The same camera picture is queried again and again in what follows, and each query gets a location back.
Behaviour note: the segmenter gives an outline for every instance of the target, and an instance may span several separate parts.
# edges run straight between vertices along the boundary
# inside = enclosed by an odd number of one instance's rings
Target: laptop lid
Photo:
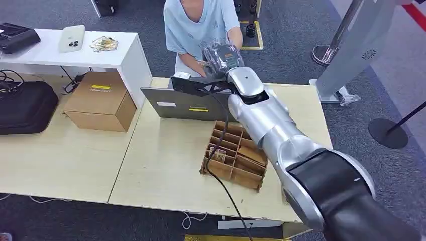
[[[201,121],[225,121],[225,113],[219,103],[208,95],[199,97],[173,89],[143,87],[141,91],[161,118],[197,119]],[[216,93],[215,97],[226,109],[228,120],[236,122],[228,110],[231,93]]]

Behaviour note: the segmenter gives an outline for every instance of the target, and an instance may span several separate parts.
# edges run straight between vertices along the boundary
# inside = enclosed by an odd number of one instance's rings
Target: white phone case
[[[70,26],[62,30],[61,40],[59,41],[59,53],[78,51],[83,47],[84,25]]]

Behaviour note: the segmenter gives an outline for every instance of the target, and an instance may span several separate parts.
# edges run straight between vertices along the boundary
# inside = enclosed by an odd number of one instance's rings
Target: red stripe
[[[417,22],[417,24],[426,31],[426,17],[424,14],[414,5],[406,4],[402,5],[403,8],[407,11],[408,14]]]

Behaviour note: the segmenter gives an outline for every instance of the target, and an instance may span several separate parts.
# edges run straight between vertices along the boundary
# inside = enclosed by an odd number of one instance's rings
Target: silver pole
[[[337,51],[339,50],[339,44],[342,40],[343,34],[348,29],[348,26],[352,22],[352,19],[354,18],[355,13],[360,7],[362,1],[363,0],[352,0],[351,5],[346,11],[342,22],[340,23],[339,28],[337,28],[337,32],[336,34],[334,34],[332,42],[329,45],[318,45],[312,50],[312,59],[316,63],[323,66],[328,66],[330,64]]]

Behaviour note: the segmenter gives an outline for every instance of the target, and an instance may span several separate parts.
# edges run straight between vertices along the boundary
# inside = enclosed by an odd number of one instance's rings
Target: person
[[[166,0],[166,47],[176,53],[175,71],[206,77],[202,49],[213,43],[243,44],[233,0]]]
[[[0,233],[0,241],[12,241],[12,236],[9,233]]]

